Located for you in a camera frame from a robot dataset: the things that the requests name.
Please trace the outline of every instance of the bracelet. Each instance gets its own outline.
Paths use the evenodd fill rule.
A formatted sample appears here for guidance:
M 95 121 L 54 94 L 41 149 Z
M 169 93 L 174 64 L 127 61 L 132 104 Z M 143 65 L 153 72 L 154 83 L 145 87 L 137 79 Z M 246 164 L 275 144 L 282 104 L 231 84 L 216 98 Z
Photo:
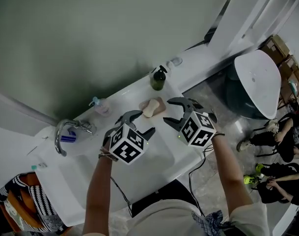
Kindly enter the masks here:
M 106 150 L 105 148 L 101 147 L 100 152 L 101 153 L 98 155 L 98 159 L 102 156 L 105 156 L 105 157 L 109 158 L 110 160 L 112 160 L 114 162 L 118 161 L 118 159 L 114 155 L 109 153 L 108 150 Z
M 226 135 L 226 134 L 223 133 L 223 132 L 217 132 L 216 134 L 214 134 L 213 138 L 214 138 L 215 136 L 225 136 L 225 135 Z

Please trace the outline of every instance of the person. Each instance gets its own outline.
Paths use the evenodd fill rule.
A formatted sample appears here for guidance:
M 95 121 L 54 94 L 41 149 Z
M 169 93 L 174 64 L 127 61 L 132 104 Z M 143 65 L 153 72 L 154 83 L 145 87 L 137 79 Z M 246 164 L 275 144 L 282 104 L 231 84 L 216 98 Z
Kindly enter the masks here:
M 299 166 L 296 163 L 288 165 L 273 163 L 269 167 L 257 164 L 255 170 L 257 174 L 263 174 L 267 181 L 260 182 L 256 188 L 265 204 L 288 200 L 292 204 L 299 206 Z
M 223 231 L 226 235 L 234 236 L 269 235 L 266 206 L 252 202 L 243 184 L 240 166 L 222 134 L 217 133 L 212 138 L 212 143 L 220 181 L 226 196 L 230 222 L 225 223 L 224 226 L 220 224 L 222 219 L 220 211 L 202 217 L 191 193 L 175 180 L 152 194 L 160 194 L 162 191 L 155 202 L 149 206 L 140 204 L 147 203 L 146 198 L 145 202 L 140 200 L 132 205 L 133 217 L 128 221 L 130 230 L 127 235 L 207 236 L 219 235 Z M 104 154 L 100 156 L 87 193 L 83 228 L 85 236 L 109 235 L 112 159 L 107 153 L 109 143 L 104 144 L 106 144 L 102 148 Z M 169 185 L 171 185 L 171 190 L 164 190 L 164 188 L 169 188 Z
M 279 194 L 294 205 L 299 206 L 299 173 L 267 180 L 267 187 L 275 188 Z
M 289 163 L 294 158 L 299 158 L 299 114 L 292 114 L 291 118 L 280 122 L 280 132 L 267 131 L 261 134 L 253 133 L 251 138 L 241 141 L 237 150 L 243 151 L 246 148 L 255 146 L 275 146 L 281 158 Z

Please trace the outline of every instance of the soap dispenser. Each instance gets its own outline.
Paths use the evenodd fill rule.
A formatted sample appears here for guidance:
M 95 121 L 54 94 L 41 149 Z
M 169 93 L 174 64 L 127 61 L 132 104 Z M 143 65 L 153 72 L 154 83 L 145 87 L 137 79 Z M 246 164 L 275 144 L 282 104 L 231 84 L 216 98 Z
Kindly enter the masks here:
M 160 91 L 163 89 L 164 82 L 165 82 L 164 73 L 167 73 L 167 70 L 162 65 L 159 66 L 159 68 L 160 69 L 157 72 L 155 72 L 152 77 L 150 77 L 150 85 L 156 91 Z
M 111 114 L 111 108 L 106 99 L 98 99 L 97 97 L 92 98 L 92 102 L 89 105 L 94 106 L 94 110 L 100 113 L 102 116 L 109 116 Z

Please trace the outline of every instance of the wrist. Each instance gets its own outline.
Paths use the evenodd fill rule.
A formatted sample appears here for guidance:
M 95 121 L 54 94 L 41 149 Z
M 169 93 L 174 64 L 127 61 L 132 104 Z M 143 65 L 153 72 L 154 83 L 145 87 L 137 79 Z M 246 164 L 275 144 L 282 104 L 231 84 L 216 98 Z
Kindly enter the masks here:
M 101 156 L 98 162 L 105 163 L 105 164 L 112 164 L 112 160 L 106 156 Z
M 212 137 L 212 143 L 215 141 L 220 141 L 221 139 L 223 139 L 223 135 L 217 135 L 217 136 L 213 136 Z
M 118 158 L 116 158 L 114 155 L 112 155 L 108 149 L 106 149 L 105 147 L 101 147 L 100 148 L 100 154 L 98 156 L 98 159 L 102 158 L 102 157 L 106 157 L 108 159 L 110 159 L 111 161 L 117 162 Z

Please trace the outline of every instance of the white sink basin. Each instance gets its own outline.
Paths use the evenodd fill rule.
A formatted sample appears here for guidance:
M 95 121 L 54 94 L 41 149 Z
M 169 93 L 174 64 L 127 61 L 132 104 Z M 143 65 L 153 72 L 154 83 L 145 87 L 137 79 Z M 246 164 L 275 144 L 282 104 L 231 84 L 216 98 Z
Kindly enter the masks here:
M 249 98 L 268 119 L 277 114 L 281 76 L 273 60 L 256 50 L 236 57 L 235 69 Z
M 179 141 L 177 132 L 163 121 L 163 117 L 179 119 L 183 116 L 182 107 L 167 104 L 168 99 L 182 94 L 167 81 L 163 90 L 155 91 L 149 85 L 149 78 L 145 77 L 108 98 L 113 109 L 110 117 L 103 118 L 89 109 L 77 118 L 94 123 L 97 133 L 89 136 L 76 131 L 78 141 L 62 145 L 68 154 L 66 157 L 58 155 L 53 141 L 49 140 L 42 149 L 35 151 L 48 165 L 48 168 L 36 172 L 38 178 L 67 226 L 84 222 L 87 190 L 98 161 L 104 133 L 113 127 L 123 113 L 138 110 L 141 102 L 158 96 L 165 102 L 166 110 L 152 118 L 141 116 L 134 121 L 140 132 L 156 128 L 156 133 L 149 140 L 148 150 L 129 166 L 120 161 L 114 163 L 111 173 L 114 180 L 130 202 L 134 203 L 174 180 L 201 160 L 198 150 Z M 121 193 L 111 183 L 110 210 L 116 211 L 126 206 Z

